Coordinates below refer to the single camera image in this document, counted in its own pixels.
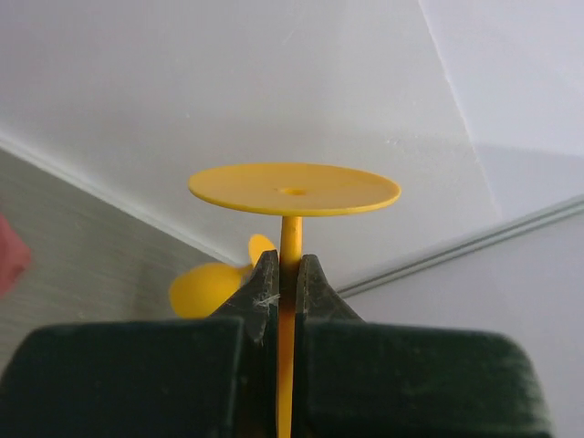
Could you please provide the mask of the orange wine glass front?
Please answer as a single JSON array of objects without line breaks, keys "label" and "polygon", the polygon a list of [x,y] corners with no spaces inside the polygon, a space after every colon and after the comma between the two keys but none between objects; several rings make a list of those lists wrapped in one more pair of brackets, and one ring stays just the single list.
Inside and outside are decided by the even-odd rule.
[{"label": "orange wine glass front", "polygon": [[281,217],[277,326],[276,432],[292,428],[297,275],[306,217],[362,214],[387,207],[402,192],[375,173],[325,164],[268,162],[198,172],[188,188],[203,201],[231,210]]}]

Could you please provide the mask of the orange wine glass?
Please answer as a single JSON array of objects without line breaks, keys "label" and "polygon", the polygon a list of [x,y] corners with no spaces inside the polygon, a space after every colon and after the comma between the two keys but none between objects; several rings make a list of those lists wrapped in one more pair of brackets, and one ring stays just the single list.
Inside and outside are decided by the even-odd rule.
[{"label": "orange wine glass", "polygon": [[212,262],[176,277],[169,288],[173,312],[180,318],[210,316],[249,279],[261,255],[276,250],[276,246],[260,234],[250,237],[247,248],[250,262],[246,266]]},{"label": "orange wine glass", "polygon": [[188,188],[203,201],[231,210],[281,217],[277,326],[276,432],[292,428],[297,275],[306,217],[362,214],[387,207],[402,192],[375,173],[325,164],[268,162],[198,172]]}]

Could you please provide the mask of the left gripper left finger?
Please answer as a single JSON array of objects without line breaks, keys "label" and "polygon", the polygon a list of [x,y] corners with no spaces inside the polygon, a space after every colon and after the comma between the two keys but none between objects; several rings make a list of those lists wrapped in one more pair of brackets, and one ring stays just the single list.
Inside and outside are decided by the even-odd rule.
[{"label": "left gripper left finger", "polygon": [[279,261],[265,251],[246,282],[211,314],[242,322],[236,374],[235,437],[276,437]]}]

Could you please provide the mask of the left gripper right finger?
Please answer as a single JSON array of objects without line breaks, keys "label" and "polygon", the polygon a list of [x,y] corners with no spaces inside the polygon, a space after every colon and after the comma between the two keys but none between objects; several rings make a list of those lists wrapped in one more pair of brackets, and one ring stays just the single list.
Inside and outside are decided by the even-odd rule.
[{"label": "left gripper right finger", "polygon": [[297,275],[296,436],[357,437],[364,321],[329,284],[316,255]]}]

